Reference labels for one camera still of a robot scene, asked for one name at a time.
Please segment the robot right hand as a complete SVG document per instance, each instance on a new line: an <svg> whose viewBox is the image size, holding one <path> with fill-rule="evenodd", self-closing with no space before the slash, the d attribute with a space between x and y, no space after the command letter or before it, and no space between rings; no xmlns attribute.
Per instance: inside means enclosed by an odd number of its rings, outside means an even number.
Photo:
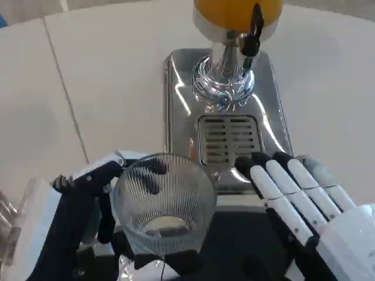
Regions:
<svg viewBox="0 0 375 281"><path fill-rule="evenodd" d="M374 205L357 205L308 157L255 152L234 162L288 251L285 280L373 280Z"/></svg>

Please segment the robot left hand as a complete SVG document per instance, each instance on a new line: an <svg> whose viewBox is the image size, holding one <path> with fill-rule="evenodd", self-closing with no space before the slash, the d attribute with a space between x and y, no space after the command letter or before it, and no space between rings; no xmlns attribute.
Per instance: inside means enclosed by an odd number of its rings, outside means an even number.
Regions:
<svg viewBox="0 0 375 281"><path fill-rule="evenodd" d="M136 278L187 280L216 195L192 159L117 151L72 179L56 178L30 204L11 280L118 280L121 258Z"/></svg>

